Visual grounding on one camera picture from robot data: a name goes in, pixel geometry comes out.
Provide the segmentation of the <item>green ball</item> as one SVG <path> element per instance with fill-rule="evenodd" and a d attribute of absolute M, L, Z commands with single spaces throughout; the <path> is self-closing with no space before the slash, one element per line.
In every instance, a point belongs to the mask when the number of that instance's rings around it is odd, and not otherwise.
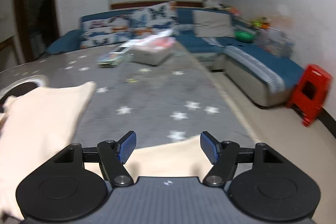
<path fill-rule="evenodd" d="M 243 43 L 253 43 L 255 34 L 245 31 L 235 31 L 235 39 Z"/>

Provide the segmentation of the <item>red plastic stool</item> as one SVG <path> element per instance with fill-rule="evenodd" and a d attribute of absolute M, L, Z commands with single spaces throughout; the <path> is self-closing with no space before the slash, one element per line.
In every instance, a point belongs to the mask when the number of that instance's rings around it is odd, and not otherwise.
<path fill-rule="evenodd" d="M 311 125 L 322 111 L 329 94 L 333 76 L 316 64 L 309 64 L 298 84 L 294 87 L 287 108 L 298 109 L 302 114 L 302 124 Z"/>

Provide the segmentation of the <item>black round induction cooktop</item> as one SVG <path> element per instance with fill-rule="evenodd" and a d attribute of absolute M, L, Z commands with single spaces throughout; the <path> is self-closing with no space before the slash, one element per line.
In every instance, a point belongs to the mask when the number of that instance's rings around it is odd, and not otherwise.
<path fill-rule="evenodd" d="M 48 78 L 44 75 L 30 76 L 17 80 L 1 90 L 1 104 L 10 96 L 19 97 L 25 95 L 33 89 L 47 86 L 48 82 Z"/>

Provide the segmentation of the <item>white phone on table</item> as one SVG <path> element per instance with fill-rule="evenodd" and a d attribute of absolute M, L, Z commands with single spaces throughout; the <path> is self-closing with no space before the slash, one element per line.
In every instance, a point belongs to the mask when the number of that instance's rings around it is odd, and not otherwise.
<path fill-rule="evenodd" d="M 123 55 L 125 53 L 127 53 L 127 51 L 130 50 L 130 47 L 116 47 L 114 49 L 112 49 L 109 54 L 114 54 L 114 55 Z"/>

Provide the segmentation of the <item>dark wooden doorway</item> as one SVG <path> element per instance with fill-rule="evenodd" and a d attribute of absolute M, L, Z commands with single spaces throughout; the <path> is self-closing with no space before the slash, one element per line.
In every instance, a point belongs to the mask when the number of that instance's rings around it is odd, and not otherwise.
<path fill-rule="evenodd" d="M 23 56 L 34 61 L 59 38 L 55 0 L 14 0 L 14 11 Z"/>

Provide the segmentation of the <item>white tissue box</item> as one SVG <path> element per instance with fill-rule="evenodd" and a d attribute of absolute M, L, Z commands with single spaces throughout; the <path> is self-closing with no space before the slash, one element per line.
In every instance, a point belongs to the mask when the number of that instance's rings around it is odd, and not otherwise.
<path fill-rule="evenodd" d="M 128 49 L 133 62 L 157 66 L 173 53 L 175 38 L 172 35 L 173 30 L 168 29 L 142 39 L 132 39 L 122 46 Z"/>

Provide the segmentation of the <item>grey plain cushion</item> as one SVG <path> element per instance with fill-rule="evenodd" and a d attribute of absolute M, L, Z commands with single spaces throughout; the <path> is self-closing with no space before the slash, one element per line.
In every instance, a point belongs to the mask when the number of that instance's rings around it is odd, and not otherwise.
<path fill-rule="evenodd" d="M 194 33 L 200 38 L 233 38 L 234 26 L 230 14 L 203 10 L 193 11 Z"/>

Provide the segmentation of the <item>clear plastic storage box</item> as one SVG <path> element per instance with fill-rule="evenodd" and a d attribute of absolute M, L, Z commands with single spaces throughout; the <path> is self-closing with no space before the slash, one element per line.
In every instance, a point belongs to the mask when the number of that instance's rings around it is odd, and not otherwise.
<path fill-rule="evenodd" d="M 285 32 L 268 28 L 256 32 L 255 44 L 276 57 L 289 59 L 294 51 L 294 41 Z"/>

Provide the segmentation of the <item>left butterfly pillow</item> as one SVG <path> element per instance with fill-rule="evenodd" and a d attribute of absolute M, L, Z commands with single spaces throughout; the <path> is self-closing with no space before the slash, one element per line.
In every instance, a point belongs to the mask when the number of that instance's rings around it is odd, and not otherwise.
<path fill-rule="evenodd" d="M 131 39 L 131 21 L 126 15 L 82 23 L 80 48 L 124 43 Z"/>

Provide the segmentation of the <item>right butterfly pillow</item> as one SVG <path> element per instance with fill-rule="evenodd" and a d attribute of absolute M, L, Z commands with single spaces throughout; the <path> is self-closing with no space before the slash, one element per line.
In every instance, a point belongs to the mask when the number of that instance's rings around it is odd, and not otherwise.
<path fill-rule="evenodd" d="M 173 29 L 178 24 L 176 5 L 175 1 L 170 1 L 132 12 L 129 19 L 133 36 L 139 38 Z"/>

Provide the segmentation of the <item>cream sweatshirt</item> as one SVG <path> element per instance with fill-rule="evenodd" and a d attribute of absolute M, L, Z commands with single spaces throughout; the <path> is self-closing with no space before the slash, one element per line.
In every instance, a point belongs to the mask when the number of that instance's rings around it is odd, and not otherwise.
<path fill-rule="evenodd" d="M 9 96 L 1 113 L 1 214 L 23 220 L 15 198 L 19 183 L 67 146 L 96 91 L 94 82 L 69 88 L 39 87 Z M 136 149 L 125 165 L 138 176 L 203 179 L 211 165 L 199 137 Z"/>

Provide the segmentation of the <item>butterfly pillow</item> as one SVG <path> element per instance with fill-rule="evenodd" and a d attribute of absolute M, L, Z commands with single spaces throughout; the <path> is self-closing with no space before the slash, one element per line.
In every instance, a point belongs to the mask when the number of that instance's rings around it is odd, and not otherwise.
<path fill-rule="evenodd" d="M 139 38 L 173 29 L 178 24 L 176 5 L 175 1 L 170 1 L 132 12 L 129 19 L 133 36 Z"/>
<path fill-rule="evenodd" d="M 131 39 L 131 21 L 126 15 L 82 23 L 80 48 L 124 43 Z"/>

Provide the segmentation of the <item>blue sectional sofa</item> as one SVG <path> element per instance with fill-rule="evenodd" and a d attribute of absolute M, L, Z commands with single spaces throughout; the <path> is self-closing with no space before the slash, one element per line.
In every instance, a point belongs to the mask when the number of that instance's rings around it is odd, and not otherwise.
<path fill-rule="evenodd" d="M 194 33 L 193 11 L 205 9 L 177 8 L 178 24 L 171 30 L 179 41 L 200 62 L 212 70 L 224 73 L 255 104 L 261 107 L 280 105 L 288 100 L 303 75 L 303 68 L 290 58 L 281 58 L 258 47 L 255 42 L 243 43 L 233 38 L 200 38 Z M 80 27 L 66 33 L 48 48 L 49 55 L 76 51 L 80 48 L 82 23 L 88 20 L 107 19 L 129 15 L 136 10 L 109 11 L 83 16 Z M 235 31 L 250 32 L 230 14 Z"/>

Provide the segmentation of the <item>colourful toy pile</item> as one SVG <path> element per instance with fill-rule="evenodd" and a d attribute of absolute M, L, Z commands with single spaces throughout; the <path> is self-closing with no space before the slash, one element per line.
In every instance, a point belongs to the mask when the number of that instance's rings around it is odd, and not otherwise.
<path fill-rule="evenodd" d="M 268 30 L 270 28 L 270 19 L 260 16 L 251 20 L 251 26 L 256 30 Z"/>

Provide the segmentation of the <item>plush toy on sofa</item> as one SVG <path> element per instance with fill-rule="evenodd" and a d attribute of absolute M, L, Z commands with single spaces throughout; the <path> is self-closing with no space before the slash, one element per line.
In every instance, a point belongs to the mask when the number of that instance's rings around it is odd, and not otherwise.
<path fill-rule="evenodd" d="M 214 0 L 202 0 L 202 6 L 205 9 L 225 11 L 228 6 Z"/>

